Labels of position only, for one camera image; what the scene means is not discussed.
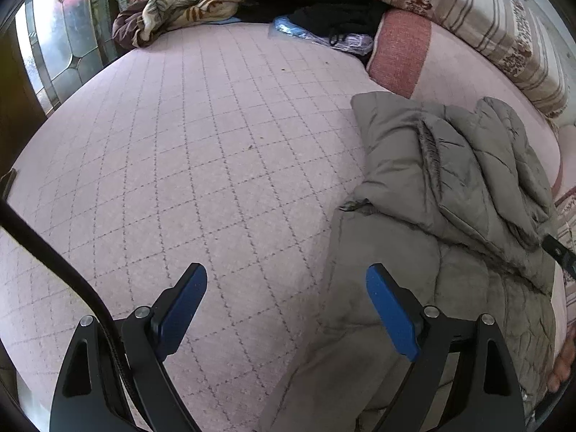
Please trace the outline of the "person's hand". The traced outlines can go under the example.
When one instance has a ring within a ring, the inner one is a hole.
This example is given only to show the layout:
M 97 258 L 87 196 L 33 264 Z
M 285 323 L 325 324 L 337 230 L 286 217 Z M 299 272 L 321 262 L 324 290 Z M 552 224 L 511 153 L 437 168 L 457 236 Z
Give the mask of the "person's hand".
M 548 377 L 548 392 L 556 393 L 559 387 L 568 380 L 571 375 L 571 366 L 575 360 L 575 344 L 573 338 L 565 340 L 561 351 L 554 360 L 554 367 Z

